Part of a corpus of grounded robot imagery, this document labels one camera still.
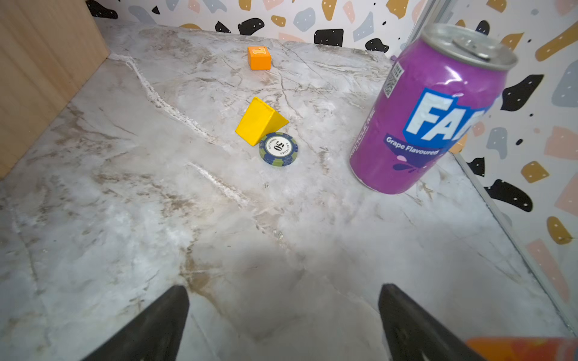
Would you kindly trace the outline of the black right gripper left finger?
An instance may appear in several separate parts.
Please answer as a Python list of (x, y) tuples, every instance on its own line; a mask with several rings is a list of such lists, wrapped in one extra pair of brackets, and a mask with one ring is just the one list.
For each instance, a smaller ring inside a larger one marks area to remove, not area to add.
[(175, 360), (190, 307), (182, 285), (170, 287), (85, 360)]

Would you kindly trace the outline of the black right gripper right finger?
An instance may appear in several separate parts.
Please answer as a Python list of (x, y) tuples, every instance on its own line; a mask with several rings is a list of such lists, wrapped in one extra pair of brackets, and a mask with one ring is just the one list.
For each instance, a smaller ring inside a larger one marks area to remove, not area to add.
[(482, 360), (395, 284), (384, 284), (379, 314), (391, 360)]

